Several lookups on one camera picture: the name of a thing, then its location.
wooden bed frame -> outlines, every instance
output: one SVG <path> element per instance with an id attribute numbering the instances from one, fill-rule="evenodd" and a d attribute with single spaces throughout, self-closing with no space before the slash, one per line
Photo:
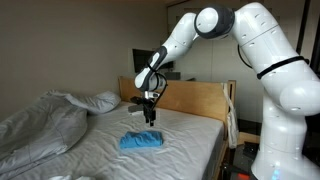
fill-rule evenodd
<path id="1" fill-rule="evenodd" d="M 227 84 L 228 95 L 234 103 L 236 81 L 229 80 Z M 119 77 L 119 88 L 122 101 L 130 102 L 130 98 L 134 96 L 141 97 L 141 92 L 135 87 L 132 78 Z M 221 120 L 225 133 L 219 156 L 219 164 L 221 164 L 228 146 L 227 115 L 229 112 L 221 83 L 169 80 L 166 92 L 159 100 L 157 107 Z M 218 179 L 219 168 L 217 166 L 215 169 L 214 179 Z"/>

blue towel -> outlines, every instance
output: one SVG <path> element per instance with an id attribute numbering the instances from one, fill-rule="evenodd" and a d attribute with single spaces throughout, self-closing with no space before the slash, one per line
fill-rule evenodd
<path id="1" fill-rule="evenodd" d="M 142 131 L 140 133 L 127 132 L 121 137 L 120 148 L 157 147 L 162 145 L 161 132 Z"/>

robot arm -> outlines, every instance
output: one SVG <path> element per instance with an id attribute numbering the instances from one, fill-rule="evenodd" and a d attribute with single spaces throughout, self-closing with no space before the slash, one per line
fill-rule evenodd
<path id="1" fill-rule="evenodd" d="M 227 35 L 237 40 L 265 88 L 253 174 L 258 179 L 318 179 L 319 168 L 302 155 L 302 148 L 307 129 L 304 116 L 320 113 L 320 80 L 259 3 L 236 12 L 214 6 L 198 15 L 183 16 L 135 79 L 136 87 L 144 92 L 141 102 L 147 122 L 153 124 L 154 99 L 161 97 L 153 91 L 166 87 L 165 77 L 157 74 L 157 69 L 184 55 L 198 36 L 219 39 Z"/>
<path id="2" fill-rule="evenodd" d="M 135 86 L 142 92 L 143 97 L 134 101 L 143 104 L 147 123 L 153 126 L 155 105 L 166 88 L 165 77 L 157 73 L 159 67 L 186 54 L 199 35 L 204 38 L 228 35 L 233 23 L 234 12 L 220 6 L 205 9 L 198 15 L 187 13 L 180 19 L 167 41 L 154 52 L 135 78 Z M 154 92 L 157 89 L 163 89 L 162 93 Z"/>

wrinkled fabric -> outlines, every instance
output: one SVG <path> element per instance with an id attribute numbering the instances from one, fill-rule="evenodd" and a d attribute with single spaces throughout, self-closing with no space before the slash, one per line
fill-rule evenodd
<path id="1" fill-rule="evenodd" d="M 158 147 L 162 145 L 159 131 L 127 132 L 120 139 L 120 148 Z"/>
<path id="2" fill-rule="evenodd" d="M 55 177 L 51 177 L 49 180 L 74 180 L 74 178 L 72 178 L 71 175 L 68 176 L 55 176 Z M 81 176 L 75 180 L 95 180 L 95 178 L 92 177 L 85 177 L 85 176 Z"/>
<path id="3" fill-rule="evenodd" d="M 87 111 L 42 96 L 0 123 L 0 179 L 8 179 L 70 149 L 86 132 Z"/>
<path id="4" fill-rule="evenodd" d="M 106 91 L 95 96 L 76 96 L 68 92 L 51 90 L 49 95 L 61 96 L 71 104 L 86 109 L 90 114 L 104 114 L 113 110 L 121 101 L 121 98 L 111 92 Z"/>
<path id="5" fill-rule="evenodd" d="M 143 114 L 128 112 L 132 105 L 121 102 L 109 113 L 88 116 L 87 132 L 79 143 L 12 180 L 68 175 L 97 180 L 212 179 L 223 144 L 222 121 L 157 108 L 150 127 Z M 159 131 L 163 144 L 120 149 L 119 141 L 128 131 Z"/>

white bedsheet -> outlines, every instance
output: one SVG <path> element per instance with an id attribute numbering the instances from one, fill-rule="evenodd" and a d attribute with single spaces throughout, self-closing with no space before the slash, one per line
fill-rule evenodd
<path id="1" fill-rule="evenodd" d="M 83 138 L 67 153 L 41 164 L 14 179 L 49 179 L 71 175 L 97 180 L 163 179 L 200 180 L 206 172 L 209 157 L 217 159 L 223 124 L 221 121 L 195 115 L 157 109 L 155 126 L 149 127 L 144 116 L 130 115 L 121 102 L 113 111 L 88 118 Z M 161 147 L 119 148 L 120 138 L 127 131 L 161 131 Z"/>

